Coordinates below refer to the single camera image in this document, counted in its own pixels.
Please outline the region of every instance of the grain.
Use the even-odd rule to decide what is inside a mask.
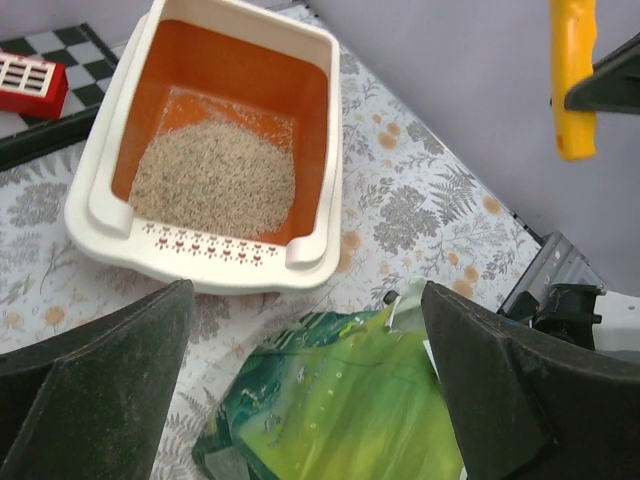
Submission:
[[[150,221],[252,239],[279,230],[294,197],[291,148],[233,123],[207,121],[151,142],[129,203]]]

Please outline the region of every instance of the floral tablecloth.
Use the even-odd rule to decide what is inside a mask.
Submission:
[[[302,6],[283,14],[320,24]],[[538,245],[466,168],[347,50],[342,52],[342,254],[299,295],[201,296],[152,478],[200,478],[190,451],[243,359],[311,310],[376,308],[426,276],[496,309]],[[65,235],[62,206],[83,145],[0,173],[0,353],[90,322],[157,289],[94,262]]]

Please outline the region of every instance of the black and white checkered pattern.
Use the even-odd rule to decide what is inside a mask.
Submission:
[[[42,58],[67,66],[69,92],[62,118],[99,105],[116,68],[112,58],[96,44],[86,25],[0,41],[0,51]],[[0,139],[39,126],[46,120],[0,112]]]

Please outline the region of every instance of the yellow tool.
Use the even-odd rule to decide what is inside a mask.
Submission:
[[[551,81],[556,144],[559,155],[575,162],[596,154],[595,112],[565,108],[567,92],[593,74],[596,42],[595,0],[550,0]]]

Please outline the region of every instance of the white grille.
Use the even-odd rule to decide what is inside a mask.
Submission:
[[[55,67],[44,60],[0,52],[0,92],[44,97]]]

